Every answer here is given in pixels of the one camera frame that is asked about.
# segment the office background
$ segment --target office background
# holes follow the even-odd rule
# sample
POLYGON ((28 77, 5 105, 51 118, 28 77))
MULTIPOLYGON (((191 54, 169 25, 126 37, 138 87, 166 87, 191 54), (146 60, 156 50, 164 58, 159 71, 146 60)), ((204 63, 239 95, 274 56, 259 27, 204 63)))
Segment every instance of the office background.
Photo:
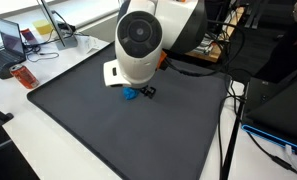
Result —
MULTIPOLYGON (((244 28, 246 16, 243 17, 244 20, 239 23, 239 26, 246 34, 246 43, 239 56, 231 63, 231 69, 241 68, 254 74, 268 61, 272 49, 277 44, 273 38, 283 34, 288 25, 293 22, 291 17, 293 3, 289 0, 271 0, 257 30, 244 28)), ((235 52, 241 43, 240 35, 234 34, 231 42, 232 52, 235 52)), ((191 62, 209 68, 216 66, 216 64, 195 59, 191 62)), ((250 78, 250 75, 242 70, 233 71, 232 74, 237 81, 243 83, 250 78)), ((0 142, 8 138, 4 130, 0 129, 0 142)), ((38 177, 16 146, 12 144, 0 151, 0 179, 38 179, 38 177)))

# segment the keyboard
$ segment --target keyboard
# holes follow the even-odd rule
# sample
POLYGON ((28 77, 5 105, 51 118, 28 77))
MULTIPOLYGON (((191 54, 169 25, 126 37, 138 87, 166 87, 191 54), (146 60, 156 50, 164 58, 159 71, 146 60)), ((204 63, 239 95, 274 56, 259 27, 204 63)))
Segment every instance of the keyboard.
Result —
POLYGON ((0 69, 7 63, 20 62, 22 59, 18 55, 8 53, 7 51, 0 51, 0 69))

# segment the orange object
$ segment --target orange object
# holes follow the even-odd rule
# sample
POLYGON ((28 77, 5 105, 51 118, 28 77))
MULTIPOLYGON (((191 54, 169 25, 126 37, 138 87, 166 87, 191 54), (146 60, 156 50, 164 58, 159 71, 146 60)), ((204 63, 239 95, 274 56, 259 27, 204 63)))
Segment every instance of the orange object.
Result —
POLYGON ((157 69, 159 69, 161 63, 165 60, 166 57, 167 57, 167 54, 165 53, 165 51, 161 51, 159 62, 157 64, 157 69))
POLYGON ((36 77, 28 70, 26 66, 22 64, 16 64, 10 67, 9 71, 27 89, 33 89, 39 84, 39 81, 36 79, 36 77))

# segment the laptop screen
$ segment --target laptop screen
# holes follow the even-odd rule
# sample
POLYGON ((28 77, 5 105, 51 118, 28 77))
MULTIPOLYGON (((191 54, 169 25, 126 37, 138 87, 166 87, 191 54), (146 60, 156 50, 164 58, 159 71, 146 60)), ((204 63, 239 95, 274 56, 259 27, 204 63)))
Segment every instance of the laptop screen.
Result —
POLYGON ((0 35, 6 50, 24 56, 19 25, 0 19, 0 35))

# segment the blue object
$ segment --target blue object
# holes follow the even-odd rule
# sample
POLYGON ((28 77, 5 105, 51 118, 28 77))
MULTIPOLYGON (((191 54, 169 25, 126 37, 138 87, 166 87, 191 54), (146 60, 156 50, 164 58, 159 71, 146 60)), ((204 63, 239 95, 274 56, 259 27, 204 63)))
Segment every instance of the blue object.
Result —
POLYGON ((263 139, 265 139, 265 140, 267 140, 269 142, 272 142, 272 143, 274 143, 274 144, 276 144, 278 146, 281 146, 283 148, 286 146, 286 144, 288 144, 289 146, 291 146, 291 148, 295 152, 297 152, 297 145, 296 144, 290 143, 289 141, 278 138, 278 137, 276 137, 276 136, 274 136, 272 134, 266 133, 266 132, 261 131, 259 129, 256 129, 254 127, 251 127, 249 125, 243 125, 243 126, 241 126, 241 128, 246 132, 249 132, 249 133, 251 133, 253 135, 261 137, 261 138, 263 138, 263 139))
POLYGON ((135 99, 138 96, 138 90, 127 88, 123 89, 124 96, 127 100, 135 99))

